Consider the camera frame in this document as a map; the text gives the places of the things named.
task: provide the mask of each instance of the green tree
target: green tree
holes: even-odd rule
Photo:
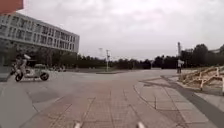
[[[206,65],[205,57],[207,53],[208,53],[208,48],[204,44],[197,45],[193,51],[193,63],[196,66]]]

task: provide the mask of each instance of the wooden structure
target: wooden structure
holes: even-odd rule
[[[222,83],[222,94],[224,95],[224,67],[209,67],[197,70],[193,73],[184,74],[179,80],[187,86],[194,86],[203,90],[203,87],[213,81]]]

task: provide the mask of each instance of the wheel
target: wheel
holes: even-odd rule
[[[19,82],[19,81],[22,80],[22,78],[23,78],[22,74],[21,75],[17,74],[16,77],[15,77],[15,80],[16,80],[16,82]]]
[[[49,78],[49,74],[48,73],[42,73],[41,75],[40,75],[40,79],[41,80],[43,80],[43,81],[47,81],[48,80],[48,78]]]

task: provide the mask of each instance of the pavement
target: pavement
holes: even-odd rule
[[[175,70],[50,72],[46,82],[19,83],[12,77],[0,83],[0,127],[135,128],[141,122],[147,128],[221,128],[200,104],[210,111],[221,107],[176,84],[175,75]]]

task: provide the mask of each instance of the rider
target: rider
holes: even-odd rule
[[[19,54],[17,55],[17,58],[16,58],[16,66],[18,69],[21,70],[21,72],[26,75],[26,64],[27,64],[27,61],[30,60],[31,57],[28,56],[27,54]]]

